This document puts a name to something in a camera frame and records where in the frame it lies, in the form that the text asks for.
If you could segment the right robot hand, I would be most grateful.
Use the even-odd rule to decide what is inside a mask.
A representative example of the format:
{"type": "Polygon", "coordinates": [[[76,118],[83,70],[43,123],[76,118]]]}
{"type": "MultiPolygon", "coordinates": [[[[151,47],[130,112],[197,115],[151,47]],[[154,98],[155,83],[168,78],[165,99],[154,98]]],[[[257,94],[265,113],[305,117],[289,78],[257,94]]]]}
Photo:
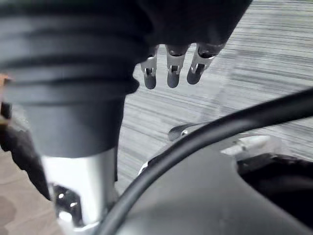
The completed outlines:
{"type": "Polygon", "coordinates": [[[224,48],[248,0],[3,0],[0,70],[6,99],[30,124],[48,193],[67,235],[94,235],[117,200],[124,102],[139,83],[156,86],[166,46],[174,88],[190,45],[196,84],[224,48]]]}

